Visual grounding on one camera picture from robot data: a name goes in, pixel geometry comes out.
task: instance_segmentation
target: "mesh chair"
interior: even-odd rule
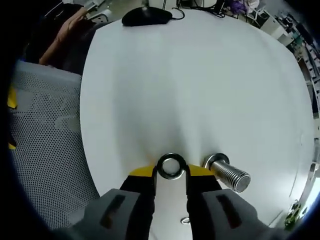
[[[11,153],[18,179],[49,228],[69,227],[99,197],[80,131],[81,76],[19,62],[12,84],[18,106],[10,110],[17,144]]]

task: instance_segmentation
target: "black computer mouse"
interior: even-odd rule
[[[138,7],[129,11],[122,18],[127,27],[167,24],[173,19],[172,13],[152,6]]]

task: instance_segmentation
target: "desk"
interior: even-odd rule
[[[210,153],[251,175],[240,194],[269,224],[300,197],[314,122],[303,74],[278,41],[249,24],[184,10],[167,25],[96,31],[86,58],[80,124],[100,195],[165,153],[200,165]],[[158,175],[150,239],[191,240],[185,177]]]

